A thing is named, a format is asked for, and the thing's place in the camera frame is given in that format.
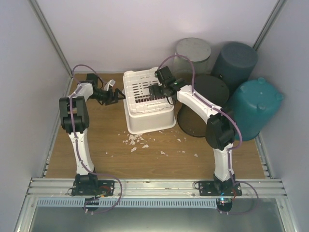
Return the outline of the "white plastic tub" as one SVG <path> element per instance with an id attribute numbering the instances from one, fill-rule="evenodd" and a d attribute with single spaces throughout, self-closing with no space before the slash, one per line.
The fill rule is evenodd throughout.
<path id="1" fill-rule="evenodd" d="M 129 133 L 143 134 L 176 125 L 174 106 L 166 98 L 151 99 L 149 86 L 158 83 L 157 67 L 123 75 L 124 110 Z"/>

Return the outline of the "black wire mesh bin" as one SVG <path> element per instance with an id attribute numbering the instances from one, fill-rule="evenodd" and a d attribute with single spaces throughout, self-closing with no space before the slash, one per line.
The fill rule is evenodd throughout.
<path id="1" fill-rule="evenodd" d="M 219 78 L 200 74 L 195 77 L 194 89 L 212 103 L 223 106 L 229 99 L 229 88 Z M 184 133 L 192 137 L 205 137 L 206 123 L 186 105 L 182 105 L 177 114 L 177 122 Z"/>

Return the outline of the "silver mesh metal bin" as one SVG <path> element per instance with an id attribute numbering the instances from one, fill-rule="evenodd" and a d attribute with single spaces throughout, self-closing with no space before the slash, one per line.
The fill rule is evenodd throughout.
<path id="1" fill-rule="evenodd" d="M 177 42 L 175 54 L 190 59 L 195 68 L 195 76 L 197 76 L 206 73 L 211 47 L 203 39 L 184 38 Z M 189 82 L 192 80 L 191 64 L 185 58 L 174 57 L 172 73 L 176 79 L 183 78 Z"/>

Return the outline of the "teal plastic bin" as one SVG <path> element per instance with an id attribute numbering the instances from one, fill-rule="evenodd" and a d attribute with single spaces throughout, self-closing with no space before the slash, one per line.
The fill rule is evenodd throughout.
<path id="1" fill-rule="evenodd" d="M 241 84 L 227 102 L 242 140 L 254 139 L 278 112 L 284 95 L 260 77 Z"/>

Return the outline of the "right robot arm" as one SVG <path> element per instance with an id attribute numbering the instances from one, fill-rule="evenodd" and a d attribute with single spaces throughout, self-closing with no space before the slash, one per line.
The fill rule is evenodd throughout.
<path id="1" fill-rule="evenodd" d="M 233 112 L 221 107 L 226 102 L 228 88 L 220 79 L 205 74 L 189 84 L 182 78 L 176 79 L 167 66 L 154 74 L 158 83 L 148 87 L 152 99 L 175 99 L 205 122 L 205 139 L 213 148 L 215 158 L 214 191 L 226 195 L 235 183 L 231 149 L 236 134 Z"/>

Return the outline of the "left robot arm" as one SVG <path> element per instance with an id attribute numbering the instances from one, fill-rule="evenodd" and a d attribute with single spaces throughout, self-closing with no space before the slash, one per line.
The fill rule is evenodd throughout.
<path id="1" fill-rule="evenodd" d="M 90 157 L 87 139 L 90 118 L 86 102 L 93 99 L 100 105 L 111 105 L 124 100 L 125 95 L 119 89 L 113 90 L 114 85 L 113 79 L 103 83 L 96 74 L 89 73 L 86 80 L 79 82 L 69 96 L 59 99 L 61 127 L 70 138 L 76 159 L 72 195 L 95 195 L 100 191 L 111 190 L 111 187 L 99 181 Z"/>

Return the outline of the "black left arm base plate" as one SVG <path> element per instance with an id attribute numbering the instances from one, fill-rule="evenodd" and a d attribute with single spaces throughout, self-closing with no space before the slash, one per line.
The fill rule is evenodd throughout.
<path id="1" fill-rule="evenodd" d="M 98 182 L 74 181 L 73 187 L 69 188 L 69 196 L 108 197 L 113 196 L 114 181 L 99 180 Z"/>

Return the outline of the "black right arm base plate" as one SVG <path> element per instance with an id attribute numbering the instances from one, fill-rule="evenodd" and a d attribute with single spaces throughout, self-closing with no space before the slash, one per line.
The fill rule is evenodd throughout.
<path id="1" fill-rule="evenodd" d="M 232 181 L 207 181 L 200 180 L 193 183 L 193 187 L 199 191 L 200 196 L 242 196 L 240 184 Z"/>

